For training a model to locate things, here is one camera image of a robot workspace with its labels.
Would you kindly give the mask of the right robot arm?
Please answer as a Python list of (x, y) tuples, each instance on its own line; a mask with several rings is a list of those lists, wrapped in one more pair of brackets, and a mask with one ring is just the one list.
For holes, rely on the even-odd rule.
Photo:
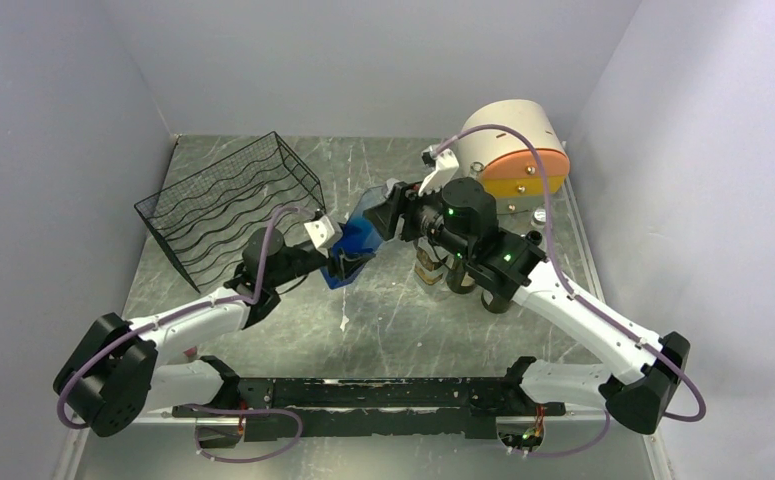
[(442, 248), (477, 286), (539, 314), (597, 358), (594, 365), (535, 361), (502, 389), (511, 412), (525, 414), (538, 403), (602, 408), (643, 435), (670, 418), (689, 340), (638, 325), (558, 273), (538, 245), (500, 226), (496, 201), (479, 182), (452, 180), (436, 193), (398, 182), (363, 216), (383, 240), (425, 239)]

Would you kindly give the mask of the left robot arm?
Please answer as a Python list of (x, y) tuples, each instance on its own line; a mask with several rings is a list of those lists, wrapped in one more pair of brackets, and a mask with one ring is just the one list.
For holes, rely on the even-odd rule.
[(59, 421), (107, 437), (149, 411), (207, 408), (224, 416), (251, 407), (227, 364), (189, 358), (189, 350), (256, 325), (279, 305), (279, 287), (312, 272), (331, 289), (348, 285), (383, 242), (352, 222), (312, 221), (305, 230), (307, 240), (296, 245), (276, 227), (257, 230), (233, 278), (198, 300), (145, 317), (97, 318), (54, 380)]

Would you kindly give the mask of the dark green wine bottle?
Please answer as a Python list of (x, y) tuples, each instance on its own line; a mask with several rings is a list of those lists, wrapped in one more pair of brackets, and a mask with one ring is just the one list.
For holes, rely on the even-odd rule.
[(465, 262), (457, 256), (452, 258), (445, 281), (449, 290), (458, 295), (469, 294), (477, 287), (476, 281), (466, 270)]

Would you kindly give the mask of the olive green wine bottle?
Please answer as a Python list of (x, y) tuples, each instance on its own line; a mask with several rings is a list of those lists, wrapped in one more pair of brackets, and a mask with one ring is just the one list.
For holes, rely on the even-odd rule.
[(481, 293), (481, 304), (483, 308), (491, 314), (504, 314), (512, 304), (513, 295), (502, 294), (497, 291), (483, 289)]

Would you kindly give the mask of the clear bottle silver cap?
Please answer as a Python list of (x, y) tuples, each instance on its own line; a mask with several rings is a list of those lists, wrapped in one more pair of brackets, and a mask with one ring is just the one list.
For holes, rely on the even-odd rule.
[(537, 207), (531, 213), (530, 228), (526, 238), (542, 250), (547, 249), (550, 235), (548, 232), (548, 214), (544, 207)]

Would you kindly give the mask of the cream round bread box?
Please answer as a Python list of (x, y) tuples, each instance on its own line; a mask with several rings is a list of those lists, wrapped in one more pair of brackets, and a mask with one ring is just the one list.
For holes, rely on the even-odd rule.
[[(543, 107), (525, 99), (490, 103), (468, 117), (462, 129), (496, 124), (527, 138), (544, 166), (551, 193), (556, 193), (570, 172), (565, 153)], [(524, 142), (501, 130), (483, 130), (455, 144), (461, 174), (478, 180), (501, 202), (533, 202), (543, 195), (538, 163)]]

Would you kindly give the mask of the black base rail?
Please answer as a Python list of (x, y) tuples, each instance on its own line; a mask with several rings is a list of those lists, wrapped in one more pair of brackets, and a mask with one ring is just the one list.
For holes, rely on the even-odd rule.
[(505, 417), (565, 414), (560, 402), (538, 404), (520, 382), (531, 357), (503, 376), (408, 378), (260, 378), (223, 373), (223, 389), (201, 409), (176, 406), (177, 418), (209, 425), (232, 409), (245, 442), (308, 437), (461, 435), (495, 439)]

